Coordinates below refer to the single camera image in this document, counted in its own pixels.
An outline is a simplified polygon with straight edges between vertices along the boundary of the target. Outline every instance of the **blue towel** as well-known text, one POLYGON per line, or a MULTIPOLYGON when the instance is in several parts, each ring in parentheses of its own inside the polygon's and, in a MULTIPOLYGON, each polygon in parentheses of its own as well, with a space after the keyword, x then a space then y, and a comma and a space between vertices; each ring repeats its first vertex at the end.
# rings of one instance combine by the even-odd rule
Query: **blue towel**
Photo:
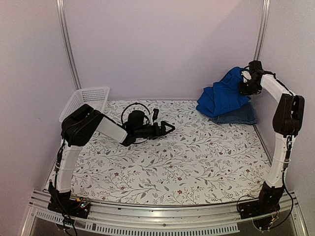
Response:
POLYGON ((241 95, 238 84, 243 81, 242 68, 234 67, 219 82, 204 89, 198 99, 197 110, 209 117, 240 109, 251 97, 241 95))
POLYGON ((210 118, 210 120, 215 124, 257 124, 258 122, 254 108, 250 102, 238 110, 210 118))

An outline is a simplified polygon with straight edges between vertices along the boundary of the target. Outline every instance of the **patterned mat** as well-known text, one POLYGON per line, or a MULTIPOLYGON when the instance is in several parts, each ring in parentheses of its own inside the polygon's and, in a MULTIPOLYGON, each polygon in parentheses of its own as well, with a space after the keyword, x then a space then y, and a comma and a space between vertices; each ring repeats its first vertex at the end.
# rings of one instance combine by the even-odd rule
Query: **patterned mat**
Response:
MULTIPOLYGON (((120 123, 123 109, 134 102, 108 101, 106 114, 120 123)), ((77 160, 73 195, 149 205, 226 203, 258 195, 270 165, 252 126, 216 125, 195 109, 196 101, 141 103, 158 108, 158 121, 176 130, 129 147, 95 132, 77 160)), ((125 121, 134 109, 145 111, 131 107, 125 121)))

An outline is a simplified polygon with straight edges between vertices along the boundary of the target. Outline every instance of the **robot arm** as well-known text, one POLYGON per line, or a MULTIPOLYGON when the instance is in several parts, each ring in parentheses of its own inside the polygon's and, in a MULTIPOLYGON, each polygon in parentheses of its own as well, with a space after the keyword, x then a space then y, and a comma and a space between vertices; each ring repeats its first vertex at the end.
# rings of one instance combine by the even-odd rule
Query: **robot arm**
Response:
POLYGON ((154 109, 150 118, 145 116, 143 111, 137 110, 131 112, 128 121, 121 126, 87 104, 69 115, 62 123, 63 142, 57 155, 55 184, 54 186, 52 182, 49 184, 52 197, 48 209, 59 213, 64 213, 66 209, 70 215, 87 218, 89 207, 83 205, 82 210, 77 207, 74 209, 73 205, 77 206, 78 203, 70 200, 71 179, 83 146, 88 143, 95 131, 127 147, 135 143, 137 138, 152 139, 175 130, 173 125, 165 121, 162 121, 160 126, 156 122, 153 123, 157 117, 158 109, 154 109), (144 118, 147 118, 149 123, 144 124, 144 118))
POLYGON ((296 136, 301 129, 304 98, 290 91, 275 74, 264 71, 260 61, 249 64, 251 80, 240 83, 243 95, 259 94, 266 89, 277 101, 278 107, 273 117, 276 145, 270 173, 255 202, 239 205, 241 218, 250 218, 279 210, 279 200, 284 192, 284 178, 296 136))

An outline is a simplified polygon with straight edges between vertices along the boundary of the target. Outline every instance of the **black cable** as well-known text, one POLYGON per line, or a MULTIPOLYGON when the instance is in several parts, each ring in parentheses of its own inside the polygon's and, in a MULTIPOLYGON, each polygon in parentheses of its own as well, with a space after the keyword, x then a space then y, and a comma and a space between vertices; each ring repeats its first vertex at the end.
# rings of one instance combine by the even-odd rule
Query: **black cable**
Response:
MULTIPOLYGON (((58 175, 58 174, 56 173, 56 175, 55 175, 55 188, 56 188, 56 189, 57 189, 57 175, 58 175)), ((67 235, 73 236, 73 235, 69 234, 69 233, 67 232, 67 230, 65 229, 65 222, 67 222, 67 223, 69 223, 69 224, 72 225, 73 230, 74 230, 74 233, 75 233, 75 236, 78 236, 78 232, 77 232, 77 230, 76 230, 76 228, 75 228, 75 226, 74 226, 74 223, 72 222, 71 216, 70 216, 70 214, 67 212, 67 210, 63 207, 63 205, 61 204, 61 202, 60 202, 60 200, 59 200, 57 194, 56 194, 56 199, 57 199, 59 205, 61 206, 62 210, 64 211, 64 213, 62 214, 62 216, 63 216, 63 230, 65 231, 65 233, 66 233, 67 235)))
POLYGON ((286 188, 286 185, 285 185, 285 182, 284 182, 284 172, 285 172, 285 169, 284 169, 284 171, 282 172, 282 184, 284 185, 285 192, 286 192, 287 195, 289 195, 289 197, 291 198, 291 209, 290 209, 289 214, 286 216, 286 218, 285 218, 281 223, 279 223, 279 224, 277 224, 277 225, 271 227, 271 229, 274 229, 274 228, 276 228, 276 227, 282 225, 282 224, 289 218, 289 216, 291 215, 291 213, 292 213, 292 211, 293 211, 294 200, 293 200, 293 197, 291 196, 291 194, 289 193, 289 191, 288 191, 287 188, 286 188))
POLYGON ((133 143, 133 144, 142 144, 142 143, 144 143, 144 142, 146 142, 146 141, 148 141, 149 139, 146 139, 145 141, 142 141, 142 142, 138 142, 138 143, 133 143))
POLYGON ((143 105, 142 103, 139 103, 139 102, 132 103, 132 104, 128 105, 128 106, 123 110, 123 112, 122 112, 122 115, 121 115, 121 117, 120 117, 120 120, 121 120, 121 122, 122 122, 122 126, 124 125, 123 115, 124 115, 125 111, 126 111, 129 107, 135 106, 135 105, 143 106, 143 107, 149 112, 149 115, 151 114, 151 113, 150 113, 150 110, 149 110, 145 105, 143 105))
MULTIPOLYGON (((63 148, 64 148, 64 145, 65 145, 65 139, 63 140, 63 144, 62 144, 62 146, 60 147, 60 149, 59 149, 59 151, 58 151, 58 155, 60 155, 61 157, 62 157, 62 154, 63 154, 63 148)), ((60 163, 58 163, 58 169, 56 168, 55 169, 55 182, 54 182, 54 185, 55 185, 55 188, 57 189, 57 175, 58 175, 58 171, 59 171, 59 168, 60 168, 60 163)), ((69 235, 69 236, 73 236, 73 235, 71 235, 70 233, 68 233, 67 232, 67 230, 65 229, 65 222, 67 222, 67 223, 69 223, 69 224, 71 224, 72 225, 72 227, 73 227, 73 230, 74 230, 74 233, 75 233, 75 236, 78 236, 78 232, 77 232, 77 230, 76 230, 76 228, 75 228, 75 226, 74 226, 74 223, 72 222, 72 219, 71 219, 71 216, 70 216, 70 214, 67 212, 67 210, 63 207, 63 205, 62 205, 62 203, 60 202, 60 200, 59 200, 59 197, 58 197, 58 195, 56 194, 55 195, 56 196, 56 199, 57 199, 57 201, 58 201, 58 203, 59 203, 59 205, 60 205, 60 207, 61 207, 61 209, 62 209, 62 211, 64 212, 63 214, 62 214, 62 216, 63 216, 63 230, 64 230, 64 232, 67 234, 67 235, 69 235)))
POLYGON ((293 93, 291 92, 291 90, 289 90, 289 89, 287 88, 287 86, 285 86, 284 83, 282 83, 279 79, 277 79, 275 73, 270 72, 269 74, 273 75, 273 76, 274 76, 274 79, 275 79, 279 84, 281 84, 292 96, 294 96, 293 93))
POLYGON ((236 209, 237 209, 237 211, 240 213, 240 210, 239 210, 239 208, 238 208, 238 202, 242 199, 242 198, 244 198, 244 197, 249 197, 249 198, 253 198, 253 199, 258 199, 258 198, 255 198, 255 197, 253 197, 253 196, 250 196, 250 195, 244 195, 244 196, 242 196, 242 197, 240 197, 238 200, 237 200, 237 202, 236 202, 236 209))

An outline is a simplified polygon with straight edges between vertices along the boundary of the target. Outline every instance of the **blue cloth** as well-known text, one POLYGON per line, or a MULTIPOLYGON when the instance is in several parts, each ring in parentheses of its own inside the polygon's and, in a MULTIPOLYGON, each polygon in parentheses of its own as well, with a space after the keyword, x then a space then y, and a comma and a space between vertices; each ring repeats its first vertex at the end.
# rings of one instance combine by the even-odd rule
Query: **blue cloth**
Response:
POLYGON ((209 117, 240 109, 251 97, 241 95, 238 84, 243 82, 242 68, 234 67, 219 82, 212 87, 204 88, 198 99, 197 110, 209 117))
POLYGON ((238 110, 210 118, 215 124, 257 124, 258 119, 254 108, 248 102, 238 110))

